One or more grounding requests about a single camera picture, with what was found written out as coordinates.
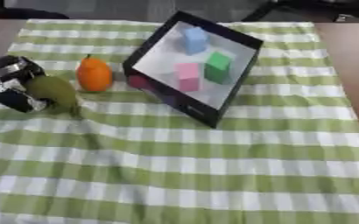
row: black box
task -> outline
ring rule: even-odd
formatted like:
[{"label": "black box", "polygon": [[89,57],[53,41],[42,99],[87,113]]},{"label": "black box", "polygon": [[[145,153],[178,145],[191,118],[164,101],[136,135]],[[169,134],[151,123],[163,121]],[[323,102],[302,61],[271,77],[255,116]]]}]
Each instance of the black box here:
[{"label": "black box", "polygon": [[[208,50],[193,56],[185,54],[180,34],[200,27],[208,34]],[[124,63],[128,83],[157,96],[162,102],[215,128],[256,62],[262,40],[227,27],[177,12],[159,27]],[[174,65],[203,61],[211,52],[223,52],[232,59],[230,78],[223,84],[201,80],[201,90],[181,92],[176,87]]]}]

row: wooden table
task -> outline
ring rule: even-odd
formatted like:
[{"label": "wooden table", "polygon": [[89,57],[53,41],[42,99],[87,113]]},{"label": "wooden table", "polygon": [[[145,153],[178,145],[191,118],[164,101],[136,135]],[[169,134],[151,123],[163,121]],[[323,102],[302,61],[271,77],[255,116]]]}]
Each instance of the wooden table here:
[{"label": "wooden table", "polygon": [[[0,56],[25,21],[0,20]],[[359,118],[359,24],[317,24],[337,73]]]},{"label": "wooden table", "polygon": [[316,27],[359,118],[359,24],[317,24]]}]

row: tablecloth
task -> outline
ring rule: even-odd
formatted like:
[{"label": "tablecloth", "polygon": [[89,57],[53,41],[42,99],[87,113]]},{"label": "tablecloth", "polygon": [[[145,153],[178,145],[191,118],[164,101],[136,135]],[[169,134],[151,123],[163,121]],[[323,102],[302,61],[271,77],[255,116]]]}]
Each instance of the tablecloth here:
[{"label": "tablecloth", "polygon": [[[359,223],[359,122],[310,23],[265,41],[217,129],[121,81],[159,24],[30,20],[11,46],[79,91],[82,120],[0,105],[0,223]],[[83,92],[88,53],[118,81]]]}]

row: toy block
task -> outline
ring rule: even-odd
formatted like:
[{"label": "toy block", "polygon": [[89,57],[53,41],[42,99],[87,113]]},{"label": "toy block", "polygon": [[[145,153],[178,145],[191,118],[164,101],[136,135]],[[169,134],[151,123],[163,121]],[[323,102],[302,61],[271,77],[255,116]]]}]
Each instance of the toy block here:
[{"label": "toy block", "polygon": [[176,65],[179,90],[191,92],[199,90],[199,65],[197,63],[181,63]]},{"label": "toy block", "polygon": [[208,36],[200,27],[186,29],[183,36],[187,54],[202,53],[207,49]]},{"label": "toy block", "polygon": [[209,81],[223,84],[229,76],[230,64],[231,58],[219,52],[214,52],[205,65],[204,77]]}]

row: orange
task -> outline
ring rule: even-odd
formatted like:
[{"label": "orange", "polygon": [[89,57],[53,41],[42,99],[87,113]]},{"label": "orange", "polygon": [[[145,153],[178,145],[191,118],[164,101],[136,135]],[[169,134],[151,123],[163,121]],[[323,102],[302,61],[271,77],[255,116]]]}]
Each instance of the orange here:
[{"label": "orange", "polygon": [[113,83],[110,67],[100,59],[89,54],[77,68],[77,80],[87,91],[99,92],[108,89]]}]

